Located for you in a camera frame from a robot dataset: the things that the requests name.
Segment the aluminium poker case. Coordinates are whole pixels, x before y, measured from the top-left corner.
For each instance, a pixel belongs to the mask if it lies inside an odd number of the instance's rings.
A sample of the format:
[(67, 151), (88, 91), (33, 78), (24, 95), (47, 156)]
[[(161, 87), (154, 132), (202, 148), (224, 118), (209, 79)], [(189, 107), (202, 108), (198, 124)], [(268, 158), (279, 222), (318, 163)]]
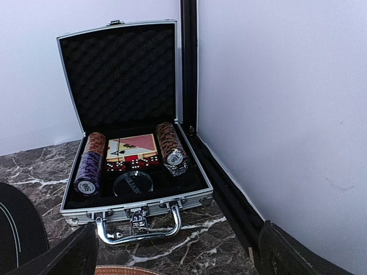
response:
[[(72, 225), (92, 223), (107, 245), (124, 245), (176, 235), (181, 212), (212, 200), (213, 187), (177, 119), (177, 21), (124, 23), (66, 34), (57, 39), (65, 79), (83, 133), (61, 214)], [(172, 176), (164, 166), (155, 129), (171, 123), (189, 156), (186, 172)], [(100, 190), (85, 197), (73, 183), (88, 136), (106, 137)], [(113, 183), (128, 171), (107, 172), (108, 141), (153, 134), (159, 165), (144, 168), (154, 189), (115, 196)]]

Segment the black corner frame post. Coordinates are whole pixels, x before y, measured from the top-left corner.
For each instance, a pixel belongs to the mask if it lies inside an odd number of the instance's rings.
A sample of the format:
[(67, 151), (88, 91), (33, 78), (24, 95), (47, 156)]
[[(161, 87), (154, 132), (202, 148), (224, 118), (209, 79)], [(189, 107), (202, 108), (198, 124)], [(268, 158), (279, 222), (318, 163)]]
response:
[(218, 97), (220, 78), (204, 61), (199, 35), (198, 2), (180, 1), (182, 126), (214, 185), (213, 196), (247, 252), (260, 254), (259, 235), (264, 221), (233, 177), (239, 167), (235, 140), (225, 133), (224, 120), (209, 118), (210, 108), (224, 106)]

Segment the red dice row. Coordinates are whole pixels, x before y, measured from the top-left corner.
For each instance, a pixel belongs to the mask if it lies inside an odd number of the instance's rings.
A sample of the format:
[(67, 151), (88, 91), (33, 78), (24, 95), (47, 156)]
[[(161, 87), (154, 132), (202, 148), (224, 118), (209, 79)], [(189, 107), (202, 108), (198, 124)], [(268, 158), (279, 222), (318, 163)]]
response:
[(158, 155), (149, 156), (147, 158), (138, 159), (136, 156), (129, 158), (127, 161), (107, 161), (106, 171), (107, 172), (121, 172), (130, 170), (142, 170), (144, 168), (150, 168), (159, 165)]

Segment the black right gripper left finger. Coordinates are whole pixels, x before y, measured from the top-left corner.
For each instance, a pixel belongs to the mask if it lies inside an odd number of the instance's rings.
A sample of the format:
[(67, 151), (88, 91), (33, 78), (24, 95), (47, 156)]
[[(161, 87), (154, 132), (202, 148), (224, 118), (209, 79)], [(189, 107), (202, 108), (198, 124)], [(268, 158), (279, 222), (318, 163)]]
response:
[(95, 226), (88, 223), (53, 248), (42, 222), (1, 224), (1, 274), (94, 274)]

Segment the patterned ceramic plate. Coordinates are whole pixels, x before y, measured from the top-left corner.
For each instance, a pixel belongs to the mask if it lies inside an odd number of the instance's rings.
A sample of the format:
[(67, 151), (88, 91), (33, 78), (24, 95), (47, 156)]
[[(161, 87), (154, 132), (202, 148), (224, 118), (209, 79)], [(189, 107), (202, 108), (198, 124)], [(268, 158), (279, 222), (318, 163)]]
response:
[(140, 268), (124, 266), (97, 266), (95, 275), (146, 275), (149, 271)]

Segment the round black poker mat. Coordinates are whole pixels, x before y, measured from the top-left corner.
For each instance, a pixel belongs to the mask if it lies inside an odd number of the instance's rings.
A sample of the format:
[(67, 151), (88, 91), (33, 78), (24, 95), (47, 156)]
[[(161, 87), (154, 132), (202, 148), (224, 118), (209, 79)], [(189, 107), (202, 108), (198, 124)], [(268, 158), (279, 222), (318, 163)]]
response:
[(48, 238), (37, 209), (23, 192), (1, 183), (1, 274), (48, 250)]

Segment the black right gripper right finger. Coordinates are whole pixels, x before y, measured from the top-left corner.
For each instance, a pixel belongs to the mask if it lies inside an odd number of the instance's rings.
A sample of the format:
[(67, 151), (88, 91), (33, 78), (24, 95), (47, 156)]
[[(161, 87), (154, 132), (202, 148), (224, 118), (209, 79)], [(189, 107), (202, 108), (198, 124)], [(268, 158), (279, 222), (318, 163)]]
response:
[(261, 274), (349, 274), (320, 257), (271, 221), (259, 235)]

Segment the boxed card deck in case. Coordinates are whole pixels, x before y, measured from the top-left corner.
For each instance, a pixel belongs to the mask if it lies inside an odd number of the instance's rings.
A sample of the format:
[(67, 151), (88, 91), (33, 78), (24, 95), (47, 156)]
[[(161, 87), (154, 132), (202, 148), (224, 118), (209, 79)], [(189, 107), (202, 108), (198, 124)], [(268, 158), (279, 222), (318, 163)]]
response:
[(106, 159), (108, 162), (129, 162), (156, 153), (153, 134), (146, 134), (109, 140)]

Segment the purple and orange chip roll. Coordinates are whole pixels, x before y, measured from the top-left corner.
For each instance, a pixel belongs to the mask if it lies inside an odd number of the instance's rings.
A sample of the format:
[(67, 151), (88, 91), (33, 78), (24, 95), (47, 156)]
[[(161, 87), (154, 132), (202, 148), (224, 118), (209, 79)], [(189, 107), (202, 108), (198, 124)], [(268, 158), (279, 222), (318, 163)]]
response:
[(87, 138), (73, 183), (75, 191), (85, 197), (95, 196), (100, 190), (105, 145), (102, 133), (93, 132)]

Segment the brown chip roll in case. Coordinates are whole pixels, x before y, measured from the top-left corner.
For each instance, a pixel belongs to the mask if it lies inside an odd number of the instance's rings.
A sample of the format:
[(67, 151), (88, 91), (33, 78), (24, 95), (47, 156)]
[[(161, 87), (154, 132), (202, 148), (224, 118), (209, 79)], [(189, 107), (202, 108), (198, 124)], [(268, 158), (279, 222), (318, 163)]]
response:
[(186, 154), (174, 126), (168, 122), (160, 123), (155, 129), (155, 134), (164, 166), (172, 176), (184, 174), (189, 166), (189, 156)]

